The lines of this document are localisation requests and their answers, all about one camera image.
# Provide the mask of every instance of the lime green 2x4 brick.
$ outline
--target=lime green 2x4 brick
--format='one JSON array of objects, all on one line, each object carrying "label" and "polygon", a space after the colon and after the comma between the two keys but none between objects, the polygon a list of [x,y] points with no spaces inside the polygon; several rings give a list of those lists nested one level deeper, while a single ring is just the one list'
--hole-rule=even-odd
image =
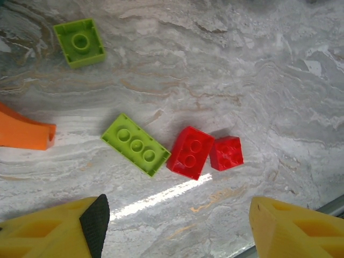
[{"label": "lime green 2x4 brick", "polygon": [[93,19],[55,25],[54,30],[71,68],[104,61],[105,50]]},{"label": "lime green 2x4 brick", "polygon": [[149,176],[154,176],[171,156],[168,150],[123,113],[102,135],[102,140]]}]

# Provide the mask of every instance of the lime green 2x2 brick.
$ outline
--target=lime green 2x2 brick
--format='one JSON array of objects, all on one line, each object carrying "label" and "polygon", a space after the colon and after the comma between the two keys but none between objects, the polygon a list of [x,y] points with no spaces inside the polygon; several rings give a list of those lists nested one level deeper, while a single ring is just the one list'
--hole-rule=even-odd
[{"label": "lime green 2x2 brick", "polygon": [[154,176],[171,156],[168,150],[123,113],[102,135],[102,140],[149,176]]},{"label": "lime green 2x2 brick", "polygon": [[104,61],[105,50],[93,19],[55,25],[54,30],[71,68]]}]

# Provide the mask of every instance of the orange object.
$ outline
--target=orange object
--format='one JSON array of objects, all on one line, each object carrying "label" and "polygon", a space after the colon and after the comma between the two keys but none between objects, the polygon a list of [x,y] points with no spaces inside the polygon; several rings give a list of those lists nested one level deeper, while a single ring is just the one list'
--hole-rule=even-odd
[{"label": "orange object", "polygon": [[56,125],[30,120],[0,102],[0,146],[45,151],[55,141]]}]

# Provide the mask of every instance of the marble countertop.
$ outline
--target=marble countertop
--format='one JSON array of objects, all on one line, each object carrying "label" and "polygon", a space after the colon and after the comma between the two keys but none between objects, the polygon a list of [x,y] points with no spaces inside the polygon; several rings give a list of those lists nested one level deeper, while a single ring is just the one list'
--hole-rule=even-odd
[{"label": "marble countertop", "polygon": [[[344,194],[341,0],[8,0],[0,101],[57,124],[48,151],[0,148],[0,220],[106,194],[103,257],[232,257],[264,195]],[[72,70],[53,25],[94,18],[105,62]],[[125,112],[166,148],[185,126],[241,138],[243,166],[150,178],[100,140]]]}]

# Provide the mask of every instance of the red 2x3 brick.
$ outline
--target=red 2x3 brick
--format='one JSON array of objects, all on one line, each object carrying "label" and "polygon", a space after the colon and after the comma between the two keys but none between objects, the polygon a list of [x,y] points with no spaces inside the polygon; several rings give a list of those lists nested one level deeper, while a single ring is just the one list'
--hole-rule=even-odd
[{"label": "red 2x3 brick", "polygon": [[198,180],[207,156],[213,146],[214,137],[191,126],[178,136],[167,168],[180,175]]},{"label": "red 2x3 brick", "polygon": [[223,171],[243,164],[239,137],[227,136],[216,139],[210,151],[211,167]]}]

